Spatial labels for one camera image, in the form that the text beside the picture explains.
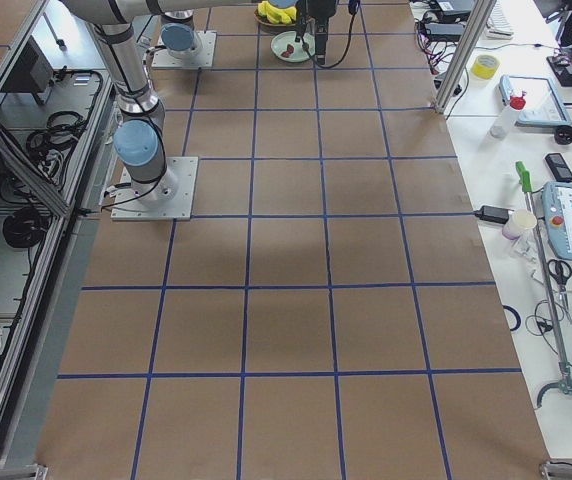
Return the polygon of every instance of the white mounting plate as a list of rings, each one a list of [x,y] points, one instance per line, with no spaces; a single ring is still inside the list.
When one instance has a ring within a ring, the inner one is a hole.
[[[190,220],[195,196],[195,180],[197,179],[197,157],[168,157],[168,169],[178,179],[179,190],[173,198],[165,202],[144,204],[139,200],[129,201],[115,207],[111,212],[113,220],[147,221],[147,220]],[[130,175],[124,168],[120,182],[130,182]],[[119,190],[115,203],[134,198],[133,190]]]
[[[217,32],[214,30],[195,31],[202,41],[202,51],[194,57],[190,58],[175,58],[172,57],[168,50],[160,50],[155,52],[153,57],[152,68],[175,68],[185,70],[197,70],[198,68],[211,68],[213,66],[213,59],[215,58],[215,41],[217,40]]]

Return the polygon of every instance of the black remote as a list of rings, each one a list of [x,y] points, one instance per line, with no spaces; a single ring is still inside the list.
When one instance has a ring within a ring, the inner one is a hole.
[[[564,183],[572,182],[572,172],[561,153],[549,153],[544,158],[555,180]]]

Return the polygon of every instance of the black round object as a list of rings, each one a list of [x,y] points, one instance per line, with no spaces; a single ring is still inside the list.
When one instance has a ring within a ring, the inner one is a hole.
[[[49,222],[34,207],[24,207],[6,217],[2,234],[13,248],[30,248],[44,239]]]
[[[555,129],[555,143],[557,145],[570,145],[572,143],[572,127],[560,125]]]

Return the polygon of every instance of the white desk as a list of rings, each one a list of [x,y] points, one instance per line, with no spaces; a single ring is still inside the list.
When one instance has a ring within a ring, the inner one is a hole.
[[[555,45],[551,31],[532,1],[499,1],[505,16],[513,25],[515,36],[510,41],[501,41],[486,39],[482,35],[480,46],[492,47],[506,43]],[[469,68],[481,53],[496,56],[501,62],[500,68],[490,80],[469,75],[468,91],[450,116],[448,129],[473,206],[479,208],[488,204],[525,208],[515,162],[524,162],[531,172],[533,188],[538,189],[545,182],[553,180],[544,163],[544,155],[549,152],[562,153],[572,170],[572,144],[559,146],[555,144],[552,133],[535,132],[527,128],[518,128],[500,141],[491,137],[488,130],[502,108],[497,88],[500,76],[512,73],[554,78],[545,60],[546,56],[552,54],[552,50],[532,46],[508,46],[490,52],[475,50]],[[558,89],[565,102],[572,102],[572,88],[558,85]],[[446,112],[450,111],[451,106],[452,101]],[[572,108],[569,108],[569,113],[572,118]],[[515,255],[510,242],[502,237],[499,226],[480,222],[479,228],[502,302],[516,308],[525,319],[533,312],[535,304],[545,298],[543,287],[530,276],[538,268],[538,263],[529,263]],[[569,281],[569,290],[572,290],[572,279]],[[572,296],[569,301],[572,313]],[[547,315],[546,307],[540,312]],[[508,318],[512,325],[514,321],[510,314]],[[563,321],[562,329],[568,357],[572,362],[572,325]],[[548,336],[554,346],[552,332]],[[523,325],[513,334],[513,339],[534,405],[540,388],[560,379],[557,357],[544,340],[529,334]],[[557,390],[550,391],[544,397],[542,408],[536,413],[550,456],[572,458],[572,397]]]

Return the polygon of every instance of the bottle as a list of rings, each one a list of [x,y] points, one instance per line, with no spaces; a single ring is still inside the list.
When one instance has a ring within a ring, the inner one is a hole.
[[[499,138],[500,140],[508,135],[508,132],[515,126],[515,122],[519,118],[519,114],[522,112],[526,106],[526,100],[524,99],[526,92],[522,92],[521,97],[514,95],[510,96],[510,102],[504,107],[504,110],[499,114],[493,126],[490,127],[490,134]]]

